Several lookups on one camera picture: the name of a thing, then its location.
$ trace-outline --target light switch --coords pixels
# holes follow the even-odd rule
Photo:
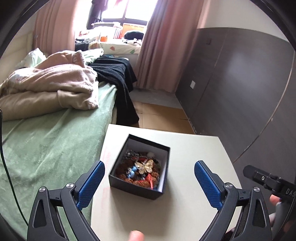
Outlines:
[[[191,81],[191,85],[190,85],[190,87],[193,89],[194,86],[195,86],[195,82],[194,82],[194,81]]]

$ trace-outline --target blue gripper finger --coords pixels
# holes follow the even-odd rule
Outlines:
[[[211,206],[217,208],[219,211],[223,205],[221,202],[221,193],[200,162],[195,163],[194,174]]]
[[[76,205],[80,211],[87,207],[91,202],[91,199],[102,181],[104,174],[105,165],[100,161],[78,193],[78,202]]]

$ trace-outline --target butterfly brooch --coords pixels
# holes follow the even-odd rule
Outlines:
[[[144,162],[143,164],[140,162],[136,162],[135,166],[139,170],[139,174],[144,174],[144,173],[151,173],[152,172],[152,167],[153,167],[154,161],[152,159],[148,160],[147,162]]]

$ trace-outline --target window frame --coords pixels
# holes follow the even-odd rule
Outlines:
[[[123,26],[125,23],[147,26],[148,21],[126,18],[126,11],[128,9],[128,3],[129,3],[129,0],[126,3],[126,8],[124,10],[122,18],[102,18],[102,22],[107,22],[107,23],[119,22],[121,26]]]

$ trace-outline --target hand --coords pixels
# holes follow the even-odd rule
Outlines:
[[[275,206],[278,202],[281,201],[281,199],[277,196],[271,195],[269,198],[269,201]],[[273,226],[274,219],[275,219],[275,213],[269,215],[269,219],[270,219],[271,226]],[[294,222],[293,220],[290,220],[289,222],[286,223],[286,225],[284,226],[285,233],[289,231],[289,229],[293,225],[293,222]]]
[[[140,231],[131,231],[128,241],[144,241],[144,234]]]

